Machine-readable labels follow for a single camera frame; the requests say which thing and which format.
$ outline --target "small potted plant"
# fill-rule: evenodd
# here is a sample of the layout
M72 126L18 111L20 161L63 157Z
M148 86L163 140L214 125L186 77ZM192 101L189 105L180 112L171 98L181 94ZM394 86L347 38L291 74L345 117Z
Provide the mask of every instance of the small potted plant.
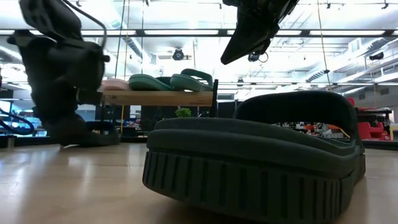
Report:
M192 116L192 112L189 108L179 108L175 111L175 115L178 118L189 118Z

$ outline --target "desk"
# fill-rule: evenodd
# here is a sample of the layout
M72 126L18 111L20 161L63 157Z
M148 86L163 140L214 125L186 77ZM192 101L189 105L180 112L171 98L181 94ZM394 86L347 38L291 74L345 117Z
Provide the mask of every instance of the desk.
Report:
M249 224L145 188L144 144L1 151L0 223ZM398 152L367 150L367 173L338 224L395 224Z

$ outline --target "security camera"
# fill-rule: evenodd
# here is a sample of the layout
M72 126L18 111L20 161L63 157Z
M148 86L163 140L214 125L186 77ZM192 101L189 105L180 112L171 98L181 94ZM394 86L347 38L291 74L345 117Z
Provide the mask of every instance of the security camera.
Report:
M175 49L175 52L173 54L173 59L174 60L183 60L184 59L184 53L182 52L182 49Z

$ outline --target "ceiling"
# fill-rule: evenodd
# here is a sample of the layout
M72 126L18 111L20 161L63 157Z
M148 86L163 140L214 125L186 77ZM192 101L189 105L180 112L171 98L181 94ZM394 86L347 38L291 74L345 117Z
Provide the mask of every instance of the ceiling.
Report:
M80 9L98 18L109 30L115 29L115 26L112 26L115 20L119 19L119 22L122 22L120 18L123 18L123 29L195 30L236 27L236 8L220 4L220 0L148 2L149 6L141 0L85 0L79 1L79 5ZM323 29L398 29L398 0L387 0L389 6L385 9L382 9L384 0L320 2ZM317 0L301 0L291 15L280 23L281 29L319 29L317 6ZM0 1L0 11L0 29L31 29L22 18L18 0ZM100 29L84 16L78 16L83 30ZM97 41L92 37L87 37L86 40ZM266 63L248 62L247 57L243 57L229 65L222 65L220 62L229 37L133 37L133 40L143 54L156 58L156 61L149 62L144 59L141 63L140 58L125 41L109 37L105 53L111 56L111 62L106 64L105 76L127 79L130 75L141 72L153 76L169 76L179 73L184 68L195 68L213 75L221 82L236 82L238 78L244 78L245 82L305 82L314 73L325 69L321 38L276 37L267 51L268 57L261 57L261 60L267 60ZM349 51L349 43L354 40L356 39L339 37L323 39L326 62L336 63L339 58L341 64L344 64L341 68L333 69L331 79L334 82L396 57L397 50L394 44L384 49L389 56L378 62L367 62L365 54L344 57ZM0 46L18 52L15 46L6 43L6 37L0 37ZM190 60L172 60L170 57L176 48L181 48L185 55L190 56ZM367 75L347 82L366 82ZM314 82L326 81L326 77L320 76ZM291 91L298 87L276 85L273 89Z

